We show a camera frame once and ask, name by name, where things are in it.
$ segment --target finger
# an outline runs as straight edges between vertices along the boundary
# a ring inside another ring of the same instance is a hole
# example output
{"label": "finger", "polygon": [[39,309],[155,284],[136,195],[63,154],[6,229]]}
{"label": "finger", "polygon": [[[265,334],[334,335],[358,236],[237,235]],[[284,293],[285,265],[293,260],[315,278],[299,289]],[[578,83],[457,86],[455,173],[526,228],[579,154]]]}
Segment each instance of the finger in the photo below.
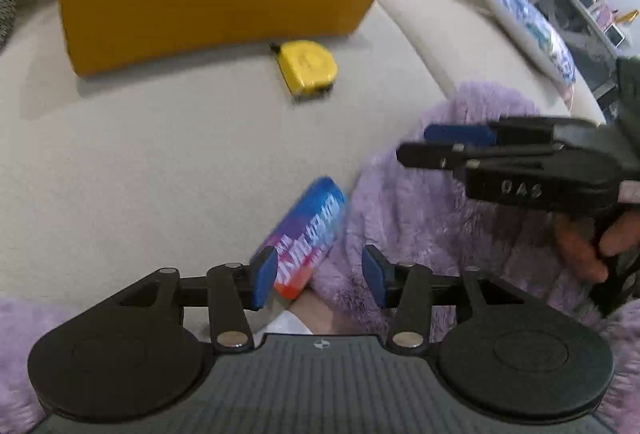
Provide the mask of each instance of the finger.
{"label": "finger", "polygon": [[640,243],[640,212],[629,211],[613,223],[600,240],[600,252],[606,257],[621,254]]}
{"label": "finger", "polygon": [[557,215],[554,228],[558,249],[572,273],[590,283],[606,281],[609,276],[607,267],[598,259],[596,250],[582,237],[574,222],[566,215]]}

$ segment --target metal pivot screw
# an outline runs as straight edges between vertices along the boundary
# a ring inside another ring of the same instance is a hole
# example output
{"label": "metal pivot screw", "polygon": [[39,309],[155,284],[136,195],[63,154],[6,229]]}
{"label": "metal pivot screw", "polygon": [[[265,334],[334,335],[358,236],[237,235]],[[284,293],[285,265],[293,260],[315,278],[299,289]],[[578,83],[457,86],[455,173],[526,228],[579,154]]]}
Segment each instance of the metal pivot screw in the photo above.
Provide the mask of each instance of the metal pivot screw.
{"label": "metal pivot screw", "polygon": [[218,335],[216,340],[225,348],[241,348],[249,341],[249,337],[241,331],[225,331]]}
{"label": "metal pivot screw", "polygon": [[393,343],[401,348],[417,348],[422,345],[424,338],[419,333],[413,331],[403,331],[396,333],[393,337]]}

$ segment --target purple fluffy blanket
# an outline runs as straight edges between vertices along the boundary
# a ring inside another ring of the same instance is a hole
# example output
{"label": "purple fluffy blanket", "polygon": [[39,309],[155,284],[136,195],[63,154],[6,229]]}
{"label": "purple fluffy blanket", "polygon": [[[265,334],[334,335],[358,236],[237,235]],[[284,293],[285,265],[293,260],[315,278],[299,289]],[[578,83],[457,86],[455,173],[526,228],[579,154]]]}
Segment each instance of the purple fluffy blanket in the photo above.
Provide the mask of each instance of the purple fluffy blanket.
{"label": "purple fluffy blanket", "polygon": [[38,338],[72,316],[63,309],[0,297],[0,434],[22,434],[44,417],[27,376],[27,357]]}
{"label": "purple fluffy blanket", "polygon": [[[516,91],[463,85],[453,100],[430,109],[408,138],[419,140],[428,124],[472,124],[536,112]],[[559,261],[548,214],[468,200],[450,173],[403,168],[395,148],[374,157],[351,195],[345,230],[312,285],[364,330],[384,334],[386,317],[362,276],[365,244],[392,262],[411,260],[437,274],[457,275],[469,266],[489,270],[600,332],[612,348],[616,372],[599,413],[620,434],[640,433],[640,300],[599,319],[586,298],[590,287]],[[453,324],[453,309],[436,308],[432,340]]]}

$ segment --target desk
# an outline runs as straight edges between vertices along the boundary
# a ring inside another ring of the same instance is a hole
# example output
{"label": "desk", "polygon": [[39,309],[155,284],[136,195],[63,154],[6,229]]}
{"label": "desk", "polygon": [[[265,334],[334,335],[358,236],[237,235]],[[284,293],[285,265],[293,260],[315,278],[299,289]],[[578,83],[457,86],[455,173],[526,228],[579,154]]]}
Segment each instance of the desk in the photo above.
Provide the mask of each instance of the desk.
{"label": "desk", "polygon": [[600,106],[608,108],[617,94],[615,72],[620,51],[580,0],[539,0],[537,7],[564,39]]}

